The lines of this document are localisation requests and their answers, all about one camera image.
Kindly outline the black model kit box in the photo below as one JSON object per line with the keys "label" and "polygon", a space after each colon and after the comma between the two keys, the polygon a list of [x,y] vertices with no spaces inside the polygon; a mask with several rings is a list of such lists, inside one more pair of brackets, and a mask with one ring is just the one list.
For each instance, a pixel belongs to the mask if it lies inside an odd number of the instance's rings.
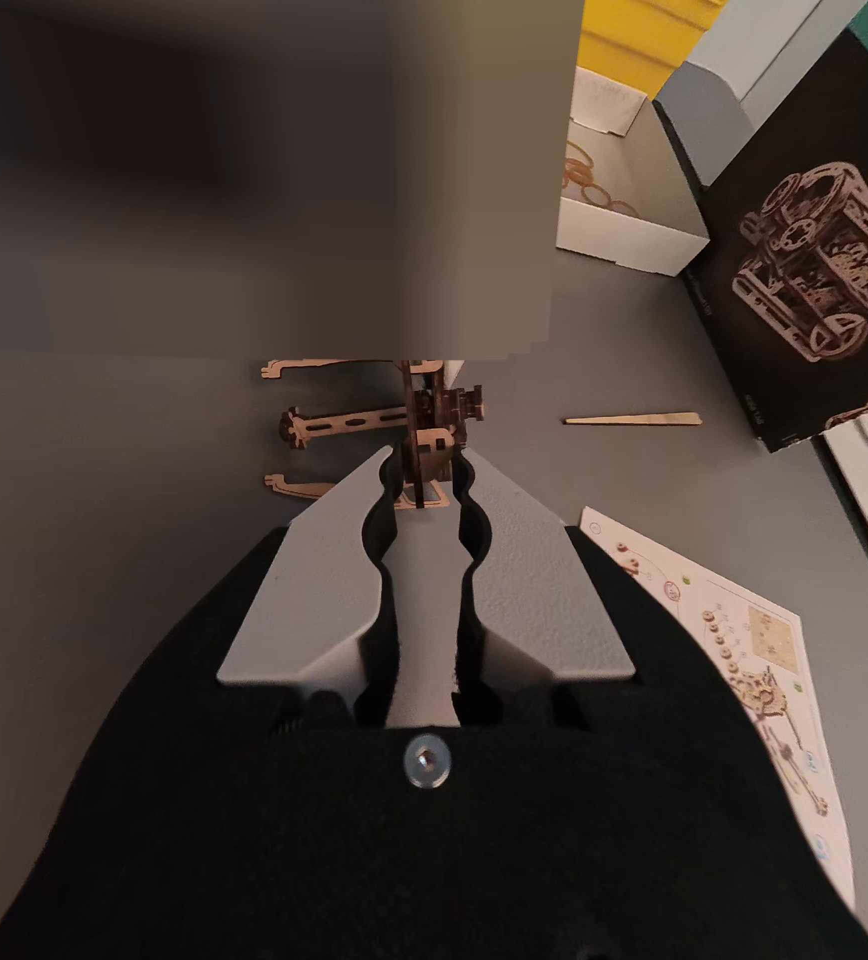
{"label": "black model kit box", "polygon": [[684,282],[754,437],[783,450],[868,405],[868,2],[712,185],[690,167],[709,242]]}

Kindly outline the dark wooden gear assembly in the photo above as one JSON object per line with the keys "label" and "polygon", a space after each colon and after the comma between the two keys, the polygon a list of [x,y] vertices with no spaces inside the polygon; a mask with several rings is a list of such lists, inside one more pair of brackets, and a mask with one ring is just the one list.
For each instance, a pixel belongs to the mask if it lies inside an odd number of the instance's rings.
{"label": "dark wooden gear assembly", "polygon": [[[448,446],[463,447],[467,443],[466,422],[485,419],[483,387],[415,390],[413,417],[417,441],[422,447],[433,448],[434,437],[440,435],[447,437]],[[278,432],[292,450],[304,450],[312,440],[322,437],[409,426],[404,405],[320,417],[304,416],[292,407],[282,414]]]}

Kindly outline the tapered wooden stick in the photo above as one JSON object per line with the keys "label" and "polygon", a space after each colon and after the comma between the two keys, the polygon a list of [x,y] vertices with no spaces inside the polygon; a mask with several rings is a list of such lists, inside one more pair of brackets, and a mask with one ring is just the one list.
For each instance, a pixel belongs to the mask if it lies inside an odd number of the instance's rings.
{"label": "tapered wooden stick", "polygon": [[656,414],[616,414],[565,417],[564,426],[702,426],[703,420],[694,412]]}

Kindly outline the wooden skid frame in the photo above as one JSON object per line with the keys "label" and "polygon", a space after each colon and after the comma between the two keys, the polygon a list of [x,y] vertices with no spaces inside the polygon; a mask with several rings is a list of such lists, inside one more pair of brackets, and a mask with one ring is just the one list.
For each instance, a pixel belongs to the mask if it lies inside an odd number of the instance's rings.
{"label": "wooden skid frame", "polygon": [[[261,367],[261,377],[266,380],[280,380],[288,371],[317,370],[351,364],[354,364],[354,361],[344,359],[272,359]],[[416,383],[421,383],[422,389],[432,394],[436,388],[450,387],[462,365],[462,362],[455,361],[411,361],[411,372]],[[282,415],[278,432],[291,450],[306,450],[309,443],[315,439],[368,433],[405,426],[406,423],[403,406],[314,417],[303,416],[295,406]],[[264,483],[279,495],[304,501],[317,500],[329,493],[334,486],[329,482],[292,483],[283,473],[266,475]]]}

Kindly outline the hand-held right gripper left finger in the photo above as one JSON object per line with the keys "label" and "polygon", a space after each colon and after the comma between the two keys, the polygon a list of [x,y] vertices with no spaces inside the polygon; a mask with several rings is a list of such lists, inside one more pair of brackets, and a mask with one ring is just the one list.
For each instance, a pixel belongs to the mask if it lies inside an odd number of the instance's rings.
{"label": "hand-held right gripper left finger", "polygon": [[382,575],[363,528],[391,454],[382,447],[289,525],[219,668],[221,684],[364,691],[359,642],[379,616]]}

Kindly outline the yellow bin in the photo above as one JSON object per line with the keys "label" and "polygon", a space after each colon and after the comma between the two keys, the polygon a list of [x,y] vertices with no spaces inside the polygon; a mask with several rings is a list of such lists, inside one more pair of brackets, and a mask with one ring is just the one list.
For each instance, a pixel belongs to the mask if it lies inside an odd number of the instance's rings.
{"label": "yellow bin", "polygon": [[655,99],[726,1],[585,1],[577,66]]}

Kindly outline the illustrated instruction booklet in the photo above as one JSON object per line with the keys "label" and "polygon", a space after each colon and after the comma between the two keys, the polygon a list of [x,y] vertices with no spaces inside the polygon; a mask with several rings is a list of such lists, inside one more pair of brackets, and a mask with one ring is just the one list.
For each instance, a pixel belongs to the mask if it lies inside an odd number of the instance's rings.
{"label": "illustrated instruction booklet", "polygon": [[848,827],[800,618],[591,507],[580,526],[715,663],[762,740],[808,845],[855,910]]}

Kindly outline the thin dark wooden plate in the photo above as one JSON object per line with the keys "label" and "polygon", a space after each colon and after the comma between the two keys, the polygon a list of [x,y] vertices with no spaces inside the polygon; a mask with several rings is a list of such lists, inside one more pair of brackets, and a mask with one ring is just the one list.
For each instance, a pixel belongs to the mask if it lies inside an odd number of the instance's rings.
{"label": "thin dark wooden plate", "polygon": [[399,366],[402,371],[407,419],[407,438],[403,454],[404,476],[405,479],[410,480],[413,487],[415,508],[422,510],[425,508],[424,481],[417,446],[416,392],[411,372],[411,361],[407,359],[399,361]]}

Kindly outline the small rounded wooden part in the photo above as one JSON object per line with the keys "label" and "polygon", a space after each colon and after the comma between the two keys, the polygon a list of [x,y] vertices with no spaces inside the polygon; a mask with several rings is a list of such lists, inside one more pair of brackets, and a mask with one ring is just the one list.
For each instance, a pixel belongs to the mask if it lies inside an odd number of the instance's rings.
{"label": "small rounded wooden part", "polygon": [[422,483],[452,479],[454,433],[445,427],[428,427],[416,432],[416,450]]}

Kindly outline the pale grey box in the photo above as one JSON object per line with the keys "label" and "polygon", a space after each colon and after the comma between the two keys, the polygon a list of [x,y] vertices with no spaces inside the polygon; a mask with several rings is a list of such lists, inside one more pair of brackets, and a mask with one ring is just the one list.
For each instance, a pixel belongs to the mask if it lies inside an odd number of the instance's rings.
{"label": "pale grey box", "polygon": [[863,1],[729,1],[657,95],[697,181],[711,186]]}

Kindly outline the white cardboard box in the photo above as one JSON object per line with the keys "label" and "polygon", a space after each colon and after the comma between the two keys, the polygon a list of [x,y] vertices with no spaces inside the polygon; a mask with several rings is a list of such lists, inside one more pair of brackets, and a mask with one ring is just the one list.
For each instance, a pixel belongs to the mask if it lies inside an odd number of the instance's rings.
{"label": "white cardboard box", "polygon": [[690,182],[652,101],[577,66],[557,247],[674,277],[708,242]]}

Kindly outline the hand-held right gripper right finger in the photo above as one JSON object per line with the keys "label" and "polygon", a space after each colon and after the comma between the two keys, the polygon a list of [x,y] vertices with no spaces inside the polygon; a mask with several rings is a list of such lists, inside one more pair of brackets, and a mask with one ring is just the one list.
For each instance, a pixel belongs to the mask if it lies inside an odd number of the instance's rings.
{"label": "hand-held right gripper right finger", "polygon": [[482,455],[458,455],[458,653],[488,688],[632,678],[634,666],[564,523]]}

